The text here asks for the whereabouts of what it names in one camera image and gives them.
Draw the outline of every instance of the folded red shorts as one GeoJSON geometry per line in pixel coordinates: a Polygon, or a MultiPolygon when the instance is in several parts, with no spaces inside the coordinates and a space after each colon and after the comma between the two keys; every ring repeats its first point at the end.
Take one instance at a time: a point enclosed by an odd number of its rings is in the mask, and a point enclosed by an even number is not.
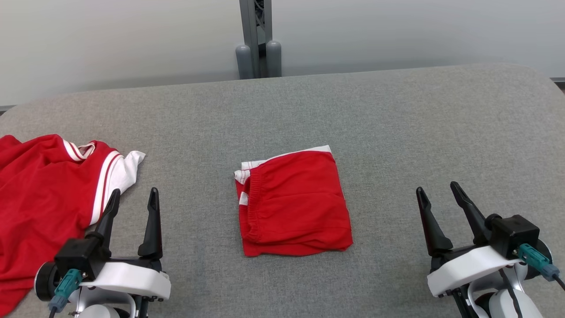
{"type": "Polygon", "coordinates": [[[242,162],[234,175],[245,256],[304,256],[353,244],[329,146],[242,162]]]}

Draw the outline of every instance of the white partition panel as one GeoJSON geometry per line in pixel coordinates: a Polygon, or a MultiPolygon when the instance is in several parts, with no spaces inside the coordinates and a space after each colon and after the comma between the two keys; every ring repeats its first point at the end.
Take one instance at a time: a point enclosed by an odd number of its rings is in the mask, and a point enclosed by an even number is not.
{"type": "Polygon", "coordinates": [[[238,78],[237,0],[0,0],[0,106],[238,78]]]}
{"type": "Polygon", "coordinates": [[[282,74],[511,62],[565,76],[563,0],[270,0],[282,74]]]}

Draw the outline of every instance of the red fabric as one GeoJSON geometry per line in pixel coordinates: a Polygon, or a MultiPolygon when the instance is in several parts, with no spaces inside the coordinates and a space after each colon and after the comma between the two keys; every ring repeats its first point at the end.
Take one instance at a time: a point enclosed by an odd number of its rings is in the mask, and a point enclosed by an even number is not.
{"type": "Polygon", "coordinates": [[[268,160],[236,181],[244,254],[304,256],[346,250],[353,239],[337,166],[329,152],[303,151],[268,160]]]}
{"type": "Polygon", "coordinates": [[[93,143],[92,154],[75,161],[57,135],[0,138],[0,317],[33,287],[39,267],[89,226],[103,162],[115,150],[93,143]]]}

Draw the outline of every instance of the teal connector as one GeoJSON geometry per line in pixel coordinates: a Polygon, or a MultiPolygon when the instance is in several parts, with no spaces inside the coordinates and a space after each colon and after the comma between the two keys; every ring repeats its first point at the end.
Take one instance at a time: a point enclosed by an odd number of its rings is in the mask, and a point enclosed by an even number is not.
{"type": "Polygon", "coordinates": [[[520,245],[518,257],[525,261],[526,264],[537,269],[547,281],[555,280],[555,276],[559,277],[559,269],[530,244],[520,245]]]}
{"type": "Polygon", "coordinates": [[[82,273],[80,270],[69,269],[61,283],[59,283],[59,286],[55,289],[55,296],[47,305],[49,311],[55,308],[56,312],[62,312],[72,292],[79,288],[80,283],[82,283],[82,273]]]}

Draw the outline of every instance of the gray table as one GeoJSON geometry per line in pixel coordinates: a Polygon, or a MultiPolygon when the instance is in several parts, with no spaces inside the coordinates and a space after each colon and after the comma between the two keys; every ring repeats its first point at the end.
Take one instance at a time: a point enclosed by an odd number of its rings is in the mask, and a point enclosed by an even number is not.
{"type": "MultiPolygon", "coordinates": [[[[114,255],[135,255],[147,196],[161,197],[171,299],[151,317],[457,317],[426,285],[415,189],[455,246],[472,234],[449,189],[485,214],[520,213],[565,269],[565,97],[516,65],[470,65],[77,93],[17,106],[0,135],[57,133],[147,153],[114,222],[114,255]],[[246,258],[233,172],[241,161],[329,144],[351,216],[346,252],[246,258]]],[[[565,293],[525,289],[545,317],[565,293]]],[[[47,316],[30,294],[10,316],[47,316]]]]}

